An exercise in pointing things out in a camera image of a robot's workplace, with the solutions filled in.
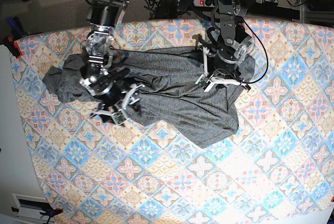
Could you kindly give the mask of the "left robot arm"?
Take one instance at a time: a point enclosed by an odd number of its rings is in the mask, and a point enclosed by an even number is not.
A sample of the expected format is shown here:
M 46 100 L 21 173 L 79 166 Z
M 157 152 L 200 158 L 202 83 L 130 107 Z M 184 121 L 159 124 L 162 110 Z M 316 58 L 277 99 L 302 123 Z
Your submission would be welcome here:
M 196 84 L 204 92 L 213 87 L 220 89 L 229 85 L 250 90 L 240 72 L 240 65 L 253 47 L 253 39 L 245 31 L 243 19 L 252 2 L 253 0 L 211 0 L 211 26 L 206 32 L 209 40 L 199 40 L 204 72 Z

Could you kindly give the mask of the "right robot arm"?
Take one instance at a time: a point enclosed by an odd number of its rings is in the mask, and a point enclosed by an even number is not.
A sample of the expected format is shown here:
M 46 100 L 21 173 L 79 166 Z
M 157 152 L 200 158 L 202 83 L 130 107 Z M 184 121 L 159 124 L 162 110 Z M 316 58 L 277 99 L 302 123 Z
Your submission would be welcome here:
M 92 30 L 87 36 L 84 66 L 79 70 L 79 83 L 98 100 L 90 116 L 102 122 L 124 125 L 129 120 L 127 107 L 140 112 L 138 90 L 143 85 L 125 80 L 129 69 L 117 70 L 113 59 L 117 51 L 112 47 L 113 28 L 121 23 L 129 0 L 85 0 L 91 7 L 88 20 Z

